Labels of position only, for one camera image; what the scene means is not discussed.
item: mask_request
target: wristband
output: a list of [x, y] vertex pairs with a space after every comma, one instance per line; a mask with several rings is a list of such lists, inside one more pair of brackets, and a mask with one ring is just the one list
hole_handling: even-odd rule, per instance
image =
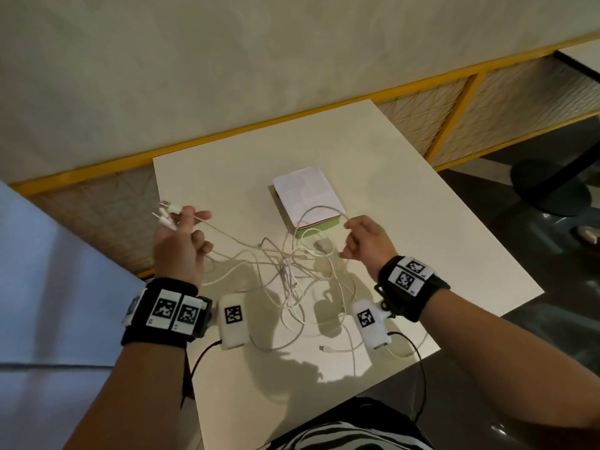
[[123, 319], [121, 345], [154, 343], [185, 348], [202, 338], [213, 302], [196, 297], [198, 287], [172, 278], [156, 278], [131, 302]]
[[384, 265], [375, 290], [394, 315], [418, 322], [429, 299], [450, 286], [431, 267], [412, 257], [395, 256]]

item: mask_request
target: mesh partition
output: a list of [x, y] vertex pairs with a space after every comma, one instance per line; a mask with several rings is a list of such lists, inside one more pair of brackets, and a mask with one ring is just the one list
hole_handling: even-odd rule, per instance
[[480, 152], [600, 109], [600, 84], [553, 57], [487, 75], [432, 165]]
[[132, 273], [152, 268], [158, 188], [152, 164], [32, 196], [30, 200]]
[[424, 155], [467, 80], [457, 80], [377, 104], [413, 147]]

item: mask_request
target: striped shirt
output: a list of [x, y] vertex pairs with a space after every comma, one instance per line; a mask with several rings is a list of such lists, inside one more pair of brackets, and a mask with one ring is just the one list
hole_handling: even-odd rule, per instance
[[277, 450], [432, 450], [411, 436], [358, 428], [345, 422], [326, 423], [298, 434]]

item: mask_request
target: black pants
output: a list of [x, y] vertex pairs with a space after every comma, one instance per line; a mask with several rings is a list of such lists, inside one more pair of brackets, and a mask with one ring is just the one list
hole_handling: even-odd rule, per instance
[[304, 425], [297, 427], [295, 430], [289, 431], [273, 440], [268, 448], [278, 448], [306, 430], [333, 422], [346, 422], [357, 428], [411, 436], [430, 446], [428, 440], [421, 434], [416, 424], [403, 413], [386, 406], [381, 401], [371, 398], [351, 398], [324, 414], [313, 418], [311, 421], [304, 423]]

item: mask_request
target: floor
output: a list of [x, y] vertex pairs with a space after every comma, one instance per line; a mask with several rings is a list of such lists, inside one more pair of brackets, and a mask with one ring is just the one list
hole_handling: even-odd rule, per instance
[[[600, 250], [581, 244], [571, 233], [579, 225], [600, 227], [599, 202], [574, 218], [544, 215], [521, 202], [508, 176], [509, 167], [521, 159], [566, 164], [598, 140], [600, 120], [594, 117], [440, 175], [545, 290], [505, 318], [600, 375]], [[600, 164], [581, 176], [587, 184], [600, 186]], [[507, 434], [443, 352], [426, 358], [424, 366], [428, 400], [419, 424], [436, 450], [526, 448]], [[364, 395], [407, 413], [418, 374], [413, 365]]]

